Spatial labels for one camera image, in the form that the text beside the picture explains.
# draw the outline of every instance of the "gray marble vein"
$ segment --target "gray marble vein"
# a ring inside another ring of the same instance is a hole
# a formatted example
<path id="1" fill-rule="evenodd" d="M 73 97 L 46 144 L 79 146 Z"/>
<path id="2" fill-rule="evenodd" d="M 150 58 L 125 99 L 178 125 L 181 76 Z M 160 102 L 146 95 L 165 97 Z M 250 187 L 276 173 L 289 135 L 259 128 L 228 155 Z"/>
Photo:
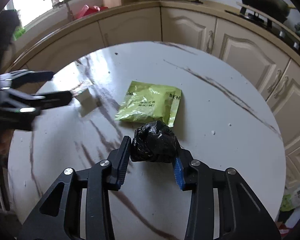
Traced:
<path id="1" fill-rule="evenodd" d="M 110 191 L 122 204 L 124 204 L 132 214 L 134 214 L 147 228 L 149 228 L 152 232 L 157 234 L 158 236 L 163 237 L 167 240 L 178 240 L 174 235 L 166 233 L 162 230 L 157 229 L 153 226 L 135 207 L 135 205 L 128 199 L 128 197 L 121 191 Z"/>
<path id="2" fill-rule="evenodd" d="M 97 152 L 99 156 L 99 160 L 105 160 L 106 156 L 103 154 L 103 152 L 100 150 L 100 148 L 97 146 Z"/>
<path id="3" fill-rule="evenodd" d="M 92 120 L 90 120 L 90 122 L 91 122 L 92 126 L 96 129 L 96 131 L 100 137 L 101 143 L 106 148 L 107 154 L 109 154 L 112 150 L 116 149 L 117 147 L 114 145 L 114 143 L 106 140 L 105 136 L 102 134 L 100 129 L 95 125 L 95 123 Z"/>
<path id="4" fill-rule="evenodd" d="M 83 162 L 83 159 L 81 158 L 80 154 L 78 155 L 78 157 L 79 157 L 79 160 L 80 160 L 82 166 L 83 166 L 85 169 L 87 169 L 87 165 L 85 165 L 85 163 Z"/>
<path id="5" fill-rule="evenodd" d="M 173 65 L 179 69 L 183 69 L 184 71 L 187 71 L 188 73 L 190 73 L 191 75 L 199 78 L 200 80 L 206 82 L 207 84 L 215 87 L 216 89 L 218 89 L 219 91 L 221 91 L 227 98 L 229 98 L 232 102 L 234 102 L 237 106 L 241 107 L 243 110 L 245 110 L 247 113 L 251 114 L 254 118 L 256 118 L 258 121 L 260 121 L 261 123 L 263 123 L 266 127 L 268 127 L 271 131 L 273 131 L 281 140 L 281 134 L 270 124 L 268 124 L 265 120 L 262 120 L 261 118 L 257 117 L 257 113 L 250 107 L 248 106 L 241 98 L 239 98 L 238 96 L 236 96 L 235 94 L 233 94 L 231 91 L 229 91 L 227 88 L 225 88 L 224 86 L 222 86 L 220 83 L 218 83 L 217 81 L 213 80 L 210 77 L 207 76 L 200 76 L 199 74 L 193 72 L 190 68 L 183 68 L 180 67 L 178 65 L 175 65 L 171 62 L 168 62 L 167 60 L 164 59 L 164 62 L 167 62 L 170 65 Z"/>
<path id="6" fill-rule="evenodd" d="M 33 180 L 35 184 L 35 188 L 37 190 L 38 196 L 41 198 L 43 196 L 42 189 L 40 187 L 39 182 L 37 181 L 35 175 L 34 175 L 34 157 L 33 157 L 33 151 L 34 151 L 34 131 L 31 132 L 31 141 L 30 141 L 30 164 L 31 164 L 31 179 Z"/>
<path id="7" fill-rule="evenodd" d="M 118 111 L 120 105 L 114 100 L 111 93 L 104 87 L 101 87 L 101 85 L 96 84 L 95 80 L 93 79 L 93 75 L 91 73 L 91 65 L 90 65 L 90 57 L 86 57 L 87 60 L 87 66 L 85 68 L 85 75 L 86 77 L 91 81 L 93 84 L 92 88 L 94 89 L 96 95 L 99 97 L 101 101 L 101 106 L 98 107 L 100 113 L 108 120 L 108 122 L 114 127 L 114 129 L 118 133 L 118 139 L 122 140 L 123 135 L 114 120 L 111 118 L 108 110 L 104 106 L 104 101 L 109 102 L 114 109 Z"/>
<path id="8" fill-rule="evenodd" d="M 96 163 L 93 161 L 93 159 L 92 159 L 90 153 L 88 152 L 87 148 L 83 145 L 83 143 L 81 143 L 81 147 L 82 147 L 84 156 L 87 158 L 87 160 L 88 160 L 90 166 L 95 165 Z"/>
<path id="9" fill-rule="evenodd" d="M 11 190 L 9 192 L 10 192 L 10 198 L 12 198 L 12 199 L 10 199 L 10 200 L 12 201 L 14 211 L 17 213 L 17 206 L 16 206 L 15 200 L 14 200 L 13 179 L 12 179 L 12 176 L 10 175 L 10 171 L 8 171 L 8 180 L 10 181 L 10 185 L 11 185 Z"/>
<path id="10" fill-rule="evenodd" d="M 166 45 L 166 46 L 169 46 L 169 47 L 174 47 L 174 48 L 177 48 L 177 49 L 181 49 L 181 50 L 183 50 L 183 51 L 185 51 L 185 52 L 188 52 L 188 53 L 190 53 L 190 54 L 198 55 L 198 54 L 196 54 L 196 53 L 194 53 L 194 52 L 192 52 L 192 51 L 189 51 L 189 50 L 187 50 L 187 49 L 185 49 L 185 48 L 183 48 L 183 47 L 181 47 L 181 46 L 179 46 L 179 45 L 177 45 L 177 44 L 171 43 L 171 42 L 154 41 L 154 43 Z"/>
<path id="11" fill-rule="evenodd" d="M 80 146 L 76 141 L 74 141 L 74 146 L 75 146 L 76 151 L 80 152 Z"/>

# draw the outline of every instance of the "yellow-green packet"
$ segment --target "yellow-green packet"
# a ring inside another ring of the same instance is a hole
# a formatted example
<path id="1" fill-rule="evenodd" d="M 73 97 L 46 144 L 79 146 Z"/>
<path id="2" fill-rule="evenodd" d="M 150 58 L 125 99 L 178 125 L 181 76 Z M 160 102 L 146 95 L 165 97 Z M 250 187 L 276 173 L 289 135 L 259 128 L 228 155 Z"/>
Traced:
<path id="1" fill-rule="evenodd" d="M 176 87 L 132 81 L 115 120 L 161 121 L 173 127 L 180 98 L 181 90 Z"/>

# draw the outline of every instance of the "metal pivot cap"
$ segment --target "metal pivot cap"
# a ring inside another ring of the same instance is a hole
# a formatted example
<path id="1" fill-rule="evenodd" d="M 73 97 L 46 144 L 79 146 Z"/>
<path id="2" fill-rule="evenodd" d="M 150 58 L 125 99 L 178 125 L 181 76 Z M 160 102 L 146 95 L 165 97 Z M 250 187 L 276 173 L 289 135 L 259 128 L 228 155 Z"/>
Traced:
<path id="1" fill-rule="evenodd" d="M 100 162 L 100 165 L 103 166 L 103 167 L 108 166 L 109 164 L 110 164 L 110 162 L 108 160 L 102 160 Z"/>
<path id="2" fill-rule="evenodd" d="M 65 171 L 63 172 L 66 175 L 70 175 L 73 172 L 73 169 L 71 168 L 66 168 Z"/>
<path id="3" fill-rule="evenodd" d="M 200 161 L 198 161 L 198 160 L 192 160 L 191 161 L 191 165 L 192 166 L 199 166 L 200 165 Z"/>
<path id="4" fill-rule="evenodd" d="M 236 171 L 234 168 L 229 168 L 229 169 L 227 170 L 227 172 L 228 172 L 230 175 L 234 175 L 234 174 L 237 173 L 237 171 Z"/>

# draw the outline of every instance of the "marble table top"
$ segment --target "marble table top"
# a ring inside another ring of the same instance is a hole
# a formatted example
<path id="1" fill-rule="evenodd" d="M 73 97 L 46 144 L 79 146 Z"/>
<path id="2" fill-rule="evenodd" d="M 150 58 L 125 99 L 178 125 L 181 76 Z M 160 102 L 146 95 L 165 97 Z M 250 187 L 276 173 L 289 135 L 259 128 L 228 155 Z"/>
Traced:
<path id="1" fill-rule="evenodd" d="M 69 64 L 38 93 L 70 90 L 87 80 L 101 106 L 82 117 L 81 105 L 73 99 L 69 106 L 45 110 L 35 131 L 15 131 L 9 189 L 22 223 L 65 168 L 90 168 L 124 135 L 133 138 L 140 124 L 114 121 L 132 80 L 180 88 L 172 130 L 181 146 L 211 168 L 237 169 L 276 217 L 286 174 L 279 128 L 262 96 L 231 66 L 187 46 L 127 43 Z M 116 239 L 184 239 L 191 192 L 179 189 L 171 164 L 130 163 L 124 185 L 109 192 L 109 198 Z M 218 236 L 217 205 L 215 210 Z"/>

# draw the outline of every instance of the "kitchen counter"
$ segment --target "kitchen counter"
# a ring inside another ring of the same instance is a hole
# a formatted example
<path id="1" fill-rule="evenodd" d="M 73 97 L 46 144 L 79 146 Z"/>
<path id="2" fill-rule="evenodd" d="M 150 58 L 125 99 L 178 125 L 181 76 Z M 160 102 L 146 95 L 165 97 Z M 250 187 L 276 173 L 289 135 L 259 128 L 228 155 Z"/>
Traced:
<path id="1" fill-rule="evenodd" d="M 34 46 L 32 46 L 28 51 L 22 54 L 12 66 L 9 68 L 6 66 L 4 69 L 8 70 L 17 70 L 20 69 L 29 59 L 34 57 L 37 53 L 42 51 L 44 48 L 52 44 L 53 42 L 57 41 L 61 37 L 79 29 L 83 26 L 91 24 L 101 19 L 105 19 L 107 17 L 121 14 L 124 12 L 140 10 L 144 8 L 153 8 L 153 7 L 167 7 L 167 8 L 180 8 L 186 9 L 195 12 L 202 12 L 204 14 L 216 16 L 218 18 L 222 18 L 228 20 L 230 22 L 236 23 L 248 30 L 257 33 L 258 35 L 262 36 L 264 39 L 268 40 L 275 46 L 277 46 L 280 50 L 284 51 L 289 57 L 291 57 L 295 62 L 300 65 L 300 56 L 296 51 L 290 48 L 287 44 L 282 42 L 279 38 L 269 33 L 262 27 L 255 25 L 247 20 L 244 20 L 238 16 L 229 14 L 224 10 L 230 10 L 235 13 L 238 13 L 239 10 L 237 8 L 227 6 L 224 4 L 212 2 L 212 1 L 204 1 L 204 4 L 194 4 L 192 2 L 186 1 L 174 1 L 174 0 L 154 0 L 154 1 L 143 1 L 143 2 L 134 2 L 124 6 L 115 7 L 107 9 L 103 12 L 99 12 L 97 14 L 93 14 L 87 17 L 84 17 L 79 20 L 75 20 L 64 27 L 50 33 L 40 41 L 38 41 Z"/>

